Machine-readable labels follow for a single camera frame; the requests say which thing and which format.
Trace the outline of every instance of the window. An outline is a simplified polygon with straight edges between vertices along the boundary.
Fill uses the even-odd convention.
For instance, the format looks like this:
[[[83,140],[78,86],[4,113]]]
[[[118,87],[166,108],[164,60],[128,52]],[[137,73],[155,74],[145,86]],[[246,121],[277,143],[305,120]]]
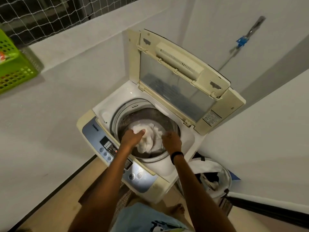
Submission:
[[[0,0],[1,29],[30,45],[136,0]]]

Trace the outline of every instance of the person's left hand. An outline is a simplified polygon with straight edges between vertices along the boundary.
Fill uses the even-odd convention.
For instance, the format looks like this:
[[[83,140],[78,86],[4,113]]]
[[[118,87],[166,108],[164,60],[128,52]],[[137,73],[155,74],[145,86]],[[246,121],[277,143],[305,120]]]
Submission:
[[[145,132],[146,130],[142,129],[135,134],[132,129],[127,130],[125,135],[122,137],[120,147],[132,150],[140,142]]]

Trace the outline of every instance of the button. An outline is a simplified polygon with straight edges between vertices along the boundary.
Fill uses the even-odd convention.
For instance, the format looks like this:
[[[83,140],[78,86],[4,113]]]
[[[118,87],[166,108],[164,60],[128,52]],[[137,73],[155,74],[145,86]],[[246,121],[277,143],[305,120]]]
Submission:
[[[134,177],[135,177],[135,175],[134,175],[134,174],[130,174],[130,175],[129,175],[129,179],[130,179],[130,180],[133,180],[133,179],[134,179]]]

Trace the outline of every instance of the foot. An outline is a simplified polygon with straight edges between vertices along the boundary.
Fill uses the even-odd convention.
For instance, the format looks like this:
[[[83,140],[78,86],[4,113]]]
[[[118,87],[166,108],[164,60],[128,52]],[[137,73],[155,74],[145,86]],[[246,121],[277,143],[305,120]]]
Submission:
[[[184,207],[181,203],[175,205],[172,210],[171,214],[184,214]]]

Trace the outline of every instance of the black wristband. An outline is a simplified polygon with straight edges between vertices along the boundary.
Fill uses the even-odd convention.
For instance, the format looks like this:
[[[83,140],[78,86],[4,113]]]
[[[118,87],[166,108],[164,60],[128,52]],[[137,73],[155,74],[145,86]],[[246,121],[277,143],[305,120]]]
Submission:
[[[174,153],[171,155],[171,161],[172,161],[172,164],[173,164],[173,165],[175,165],[175,164],[174,164],[174,158],[175,158],[175,156],[178,156],[178,155],[182,155],[182,156],[183,156],[183,153],[180,152],[180,151],[176,151],[176,152],[174,152]]]

